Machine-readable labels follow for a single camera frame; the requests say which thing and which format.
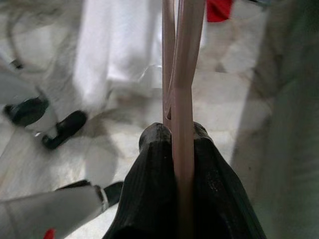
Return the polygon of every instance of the marble floor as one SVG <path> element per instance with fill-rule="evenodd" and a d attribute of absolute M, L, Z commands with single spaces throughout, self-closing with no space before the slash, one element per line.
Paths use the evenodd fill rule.
<path fill-rule="evenodd" d="M 267 9 L 238 0 L 231 20 L 209 24 L 207 44 L 201 49 L 193 83 L 194 120 L 207 129 L 242 180 L 252 203 L 272 115 L 272 96 L 261 90 L 263 84 L 256 82 L 253 70 L 267 16 Z M 34 39 L 38 34 L 44 35 L 53 27 L 57 24 L 21 31 L 17 33 L 17 44 L 22 55 L 36 61 L 34 65 L 47 67 L 45 71 L 34 68 L 21 75 L 48 93 L 63 119 L 80 106 L 71 87 L 71 68 L 65 67 L 73 64 L 77 32 L 59 31 L 61 36 L 55 36 L 60 44 L 58 53 L 45 48 L 31 51 L 36 48 Z M 0 49 L 5 51 L 1 34 Z M 30 46 L 29 50 L 22 47 L 24 44 Z M 39 60 L 36 53 L 45 57 Z M 82 131 L 48 152 L 28 132 L 0 116 L 1 200 L 54 190 L 84 178 L 101 186 L 123 180 L 139 153 L 142 131 L 155 121 L 161 121 L 161 89 L 153 89 L 148 98 L 128 89 L 115 89 L 107 107 L 90 114 Z M 117 206 L 110 208 L 68 239 L 101 238 L 116 210 Z"/>

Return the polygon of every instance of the gray fabric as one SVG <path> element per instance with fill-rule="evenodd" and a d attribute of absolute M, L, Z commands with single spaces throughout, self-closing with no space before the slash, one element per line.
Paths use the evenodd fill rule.
<path fill-rule="evenodd" d="M 319 2 L 295 4 L 255 207 L 269 239 L 319 238 Z"/>

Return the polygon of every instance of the white marble tile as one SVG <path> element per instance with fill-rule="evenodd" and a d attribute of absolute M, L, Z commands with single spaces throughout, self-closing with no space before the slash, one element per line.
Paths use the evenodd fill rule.
<path fill-rule="evenodd" d="M 258 128 L 270 109 L 250 83 L 239 75 L 198 71 L 193 83 L 194 120 L 208 131 L 235 130 L 238 127 Z M 256 117 L 241 123 L 245 114 Z"/>
<path fill-rule="evenodd" d="M 9 143 L 14 131 L 14 126 L 3 115 L 0 114 L 0 156 Z"/>
<path fill-rule="evenodd" d="M 263 7 L 248 1 L 248 0 L 236 0 L 234 1 L 230 17 L 232 19 L 249 19 L 261 13 Z"/>
<path fill-rule="evenodd" d="M 234 23 L 236 40 L 221 60 L 227 73 L 237 73 L 253 68 L 258 60 L 260 44 L 264 36 L 268 12 Z"/>
<path fill-rule="evenodd" d="M 261 98 L 273 109 L 275 95 L 278 91 L 278 65 L 274 58 L 268 58 L 269 61 L 259 61 L 254 69 L 247 69 L 239 75 L 251 82 L 251 87 L 254 87 Z"/>
<path fill-rule="evenodd" d="M 30 134 L 17 128 L 1 155 L 0 197 L 1 199 L 32 194 L 30 181 L 26 177 L 38 180 L 29 174 L 28 166 L 38 155 L 38 145 Z"/>
<path fill-rule="evenodd" d="M 229 165 L 232 165 L 235 140 L 228 131 L 208 131 L 220 154 Z"/>
<path fill-rule="evenodd" d="M 197 69 L 214 70 L 221 57 L 235 40 L 236 29 L 231 21 L 208 23 L 206 44 L 200 48 Z"/>
<path fill-rule="evenodd" d="M 231 132 L 236 140 L 233 148 L 231 166 L 243 184 L 246 193 L 254 203 L 265 160 L 269 121 L 265 119 L 260 129 Z"/>

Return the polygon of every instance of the white robot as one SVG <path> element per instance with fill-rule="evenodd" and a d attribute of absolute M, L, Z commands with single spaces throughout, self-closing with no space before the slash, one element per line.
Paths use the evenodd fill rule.
<path fill-rule="evenodd" d="M 3 113 L 13 124 L 40 137 L 48 149 L 55 149 L 74 135 L 87 119 L 84 112 L 75 111 L 58 122 L 45 94 L 10 70 L 0 71 L 0 105 L 4 105 Z"/>

